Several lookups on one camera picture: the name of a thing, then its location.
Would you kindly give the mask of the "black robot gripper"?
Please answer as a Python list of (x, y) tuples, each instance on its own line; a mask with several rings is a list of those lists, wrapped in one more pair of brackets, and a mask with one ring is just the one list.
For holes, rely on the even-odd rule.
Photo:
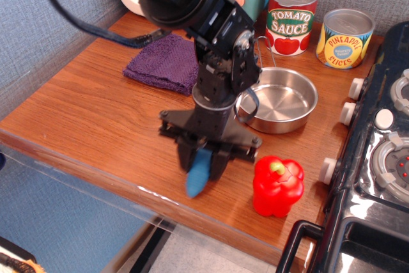
[(194, 108), (187, 110), (163, 110), (160, 133), (177, 142), (181, 168), (188, 173), (196, 153), (206, 148), (212, 153), (211, 181), (221, 178), (229, 161), (241, 159), (255, 161), (262, 140), (249, 132), (233, 115), (237, 95), (212, 102), (201, 93), (193, 93)]

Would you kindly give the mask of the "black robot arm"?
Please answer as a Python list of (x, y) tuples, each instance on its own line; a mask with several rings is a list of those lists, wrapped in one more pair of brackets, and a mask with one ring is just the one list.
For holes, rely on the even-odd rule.
[(180, 165), (192, 171), (208, 150), (209, 178), (218, 180), (233, 159), (253, 161), (261, 140), (235, 120), (238, 97), (257, 83), (254, 23), (235, 0), (139, 0), (156, 26), (182, 29), (194, 40), (199, 65), (192, 89), (195, 106), (162, 111), (162, 135), (175, 139)]

